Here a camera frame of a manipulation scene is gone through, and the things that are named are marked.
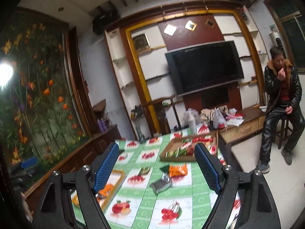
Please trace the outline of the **orange snack packet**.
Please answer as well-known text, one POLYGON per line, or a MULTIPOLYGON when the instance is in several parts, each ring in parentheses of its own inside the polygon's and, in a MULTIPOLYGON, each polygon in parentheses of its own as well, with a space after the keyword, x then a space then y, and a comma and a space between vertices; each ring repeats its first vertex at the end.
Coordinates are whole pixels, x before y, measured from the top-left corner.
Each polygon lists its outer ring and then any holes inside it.
POLYGON ((183 165, 170 165, 168 175, 170 178, 173 177, 184 177, 188 175, 188 167, 187 164, 183 165))

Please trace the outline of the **silver foil snack packet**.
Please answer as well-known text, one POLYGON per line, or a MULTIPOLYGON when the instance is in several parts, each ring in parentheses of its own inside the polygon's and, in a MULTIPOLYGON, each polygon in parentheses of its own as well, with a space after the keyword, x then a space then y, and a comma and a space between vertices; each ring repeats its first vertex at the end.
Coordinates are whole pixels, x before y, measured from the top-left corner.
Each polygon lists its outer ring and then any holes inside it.
POLYGON ((168 174, 163 173, 162 177, 159 180, 154 181, 150 184, 153 192, 158 195, 159 193, 166 191, 172 186, 172 179, 168 174))

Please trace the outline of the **yellow rimmed white tray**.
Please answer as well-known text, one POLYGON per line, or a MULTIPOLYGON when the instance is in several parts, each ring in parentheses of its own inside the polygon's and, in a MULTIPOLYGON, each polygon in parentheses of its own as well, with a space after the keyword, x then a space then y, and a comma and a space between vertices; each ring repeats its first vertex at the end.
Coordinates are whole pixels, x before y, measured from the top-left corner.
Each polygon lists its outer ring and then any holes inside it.
MULTIPOLYGON (((119 188, 119 185, 122 183, 123 179, 125 178, 125 172, 120 170, 112 170, 112 173, 109 176, 107 184, 105 187, 98 191, 96 196, 97 202, 102 211, 105 211, 109 202, 115 195, 116 190, 119 188)), ((78 195, 76 190, 70 190, 71 194, 71 201, 73 205, 73 209, 76 212, 80 212, 80 204, 78 200, 78 195)))

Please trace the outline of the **brown cardboard snack tray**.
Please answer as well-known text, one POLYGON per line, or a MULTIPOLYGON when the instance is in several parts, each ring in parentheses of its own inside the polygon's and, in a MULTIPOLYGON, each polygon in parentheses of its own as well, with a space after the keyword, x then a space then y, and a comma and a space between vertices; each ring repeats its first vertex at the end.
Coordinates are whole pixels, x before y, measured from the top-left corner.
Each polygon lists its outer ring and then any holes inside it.
POLYGON ((189 135, 170 140, 160 154, 162 162, 192 162, 195 161, 194 148, 198 143, 203 143, 213 156, 218 154, 219 134, 212 131, 206 134, 189 135))

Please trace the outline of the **white spray bottle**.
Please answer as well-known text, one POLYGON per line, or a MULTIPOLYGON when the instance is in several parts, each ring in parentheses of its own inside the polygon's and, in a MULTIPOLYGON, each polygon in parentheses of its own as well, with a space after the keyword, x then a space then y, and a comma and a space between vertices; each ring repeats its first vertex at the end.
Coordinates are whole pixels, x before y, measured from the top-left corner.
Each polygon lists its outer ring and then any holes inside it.
POLYGON ((197 124, 193 115, 189 116, 188 124, 192 135, 197 135, 197 124))

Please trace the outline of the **green yellow snack packet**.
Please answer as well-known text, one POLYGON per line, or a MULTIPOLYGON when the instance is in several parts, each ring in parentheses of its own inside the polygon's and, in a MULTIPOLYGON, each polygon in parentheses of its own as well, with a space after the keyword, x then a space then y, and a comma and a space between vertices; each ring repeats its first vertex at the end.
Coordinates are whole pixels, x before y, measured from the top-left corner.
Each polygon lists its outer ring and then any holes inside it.
POLYGON ((149 174, 149 172, 150 172, 150 167, 149 166, 141 167, 138 175, 144 176, 144 175, 149 174))

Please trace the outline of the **dark green snack packet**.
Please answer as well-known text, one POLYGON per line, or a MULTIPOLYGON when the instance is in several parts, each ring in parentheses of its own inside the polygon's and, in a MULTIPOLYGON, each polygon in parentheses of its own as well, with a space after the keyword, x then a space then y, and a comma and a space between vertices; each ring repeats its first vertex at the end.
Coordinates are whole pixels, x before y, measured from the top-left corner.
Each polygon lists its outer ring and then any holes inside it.
POLYGON ((170 169, 170 166, 169 165, 165 165, 163 167, 160 168, 160 170, 166 174, 169 173, 169 169, 170 169))

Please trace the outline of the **green fruit pattern tablecloth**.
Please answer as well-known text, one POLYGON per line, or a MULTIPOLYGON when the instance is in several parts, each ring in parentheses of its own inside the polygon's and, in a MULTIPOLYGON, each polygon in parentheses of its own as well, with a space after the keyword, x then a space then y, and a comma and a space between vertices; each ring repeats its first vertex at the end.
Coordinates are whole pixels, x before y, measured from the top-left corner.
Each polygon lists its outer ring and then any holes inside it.
POLYGON ((145 142, 118 139, 120 154, 97 202, 111 228, 202 228, 217 199, 193 149, 203 142, 225 163, 219 137, 187 129, 145 142))

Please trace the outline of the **purple bottles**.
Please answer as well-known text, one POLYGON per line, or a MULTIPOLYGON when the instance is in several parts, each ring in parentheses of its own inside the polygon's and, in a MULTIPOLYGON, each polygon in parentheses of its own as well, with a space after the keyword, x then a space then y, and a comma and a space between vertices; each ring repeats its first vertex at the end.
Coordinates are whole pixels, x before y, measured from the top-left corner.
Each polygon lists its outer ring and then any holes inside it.
POLYGON ((100 129, 101 132, 107 132, 108 131, 108 126, 103 119, 98 119, 97 123, 98 123, 99 129, 100 129))

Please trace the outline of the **white plastic bags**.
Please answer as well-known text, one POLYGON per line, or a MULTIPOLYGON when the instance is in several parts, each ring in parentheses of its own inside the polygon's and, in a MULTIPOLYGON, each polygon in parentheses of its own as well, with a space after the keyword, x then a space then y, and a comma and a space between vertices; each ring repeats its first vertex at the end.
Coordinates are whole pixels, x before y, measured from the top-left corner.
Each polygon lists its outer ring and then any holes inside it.
POLYGON ((235 108, 228 109, 227 106, 202 109, 200 113, 195 109, 187 109, 183 116, 183 120, 187 124, 190 115, 195 117, 197 134, 209 133, 210 128, 217 130, 224 129, 227 126, 239 127, 244 122, 242 114, 237 113, 235 108))

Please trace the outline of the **dark wooden chair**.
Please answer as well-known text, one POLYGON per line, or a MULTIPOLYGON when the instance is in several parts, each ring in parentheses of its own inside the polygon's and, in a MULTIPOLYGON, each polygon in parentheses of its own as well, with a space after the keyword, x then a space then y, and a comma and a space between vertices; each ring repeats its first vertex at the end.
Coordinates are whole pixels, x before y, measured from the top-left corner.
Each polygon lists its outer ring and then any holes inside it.
POLYGON ((169 108, 172 108, 174 111, 177 123, 175 127, 177 130, 182 129, 180 120, 178 118, 178 113, 175 108, 175 104, 179 102, 174 102, 175 97, 176 95, 171 95, 170 97, 161 97, 140 105, 145 118, 148 119, 147 123, 153 135, 164 135, 171 132, 168 117, 165 111, 169 108))

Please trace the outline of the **wooden low tv cabinet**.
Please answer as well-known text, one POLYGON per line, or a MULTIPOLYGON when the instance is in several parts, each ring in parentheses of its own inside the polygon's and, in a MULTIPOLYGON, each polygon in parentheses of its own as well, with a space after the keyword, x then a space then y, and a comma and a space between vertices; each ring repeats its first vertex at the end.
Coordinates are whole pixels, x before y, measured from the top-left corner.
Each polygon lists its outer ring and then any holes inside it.
POLYGON ((258 163, 265 115, 258 108, 246 108, 240 112, 244 119, 240 126, 227 127, 219 132, 219 149, 227 164, 249 172, 258 163))

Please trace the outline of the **black flat screen television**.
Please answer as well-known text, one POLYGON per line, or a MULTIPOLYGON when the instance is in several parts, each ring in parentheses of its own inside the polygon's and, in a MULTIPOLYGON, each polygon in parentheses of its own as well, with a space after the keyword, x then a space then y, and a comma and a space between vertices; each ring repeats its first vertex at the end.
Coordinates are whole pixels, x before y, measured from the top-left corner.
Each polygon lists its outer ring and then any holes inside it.
POLYGON ((179 96, 244 78, 233 41, 184 47, 166 52, 165 57, 179 96))

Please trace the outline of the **man in black jacket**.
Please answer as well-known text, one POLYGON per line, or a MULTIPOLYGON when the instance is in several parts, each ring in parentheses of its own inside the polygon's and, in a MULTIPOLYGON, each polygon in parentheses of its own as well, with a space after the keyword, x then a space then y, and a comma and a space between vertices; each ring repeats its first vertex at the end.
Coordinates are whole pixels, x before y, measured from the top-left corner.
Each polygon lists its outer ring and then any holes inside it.
POLYGON ((279 120, 286 117, 293 126, 292 134, 281 151, 287 165, 292 164, 292 151, 304 131, 304 116, 300 108, 302 87, 297 71, 284 57, 280 48, 272 47, 270 54, 271 60, 268 61, 264 70, 265 90, 269 101, 256 167, 263 174, 270 171, 271 146, 279 120))

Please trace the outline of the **flower wall painting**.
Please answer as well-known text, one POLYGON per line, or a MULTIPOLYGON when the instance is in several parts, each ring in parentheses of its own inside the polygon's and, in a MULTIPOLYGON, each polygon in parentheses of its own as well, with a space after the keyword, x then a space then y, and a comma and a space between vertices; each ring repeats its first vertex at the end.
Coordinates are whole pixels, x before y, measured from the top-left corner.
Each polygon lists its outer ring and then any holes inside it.
POLYGON ((1 31, 1 63, 13 70, 1 87, 1 146, 23 189, 88 138, 68 74, 66 31, 56 19, 21 9, 1 31))

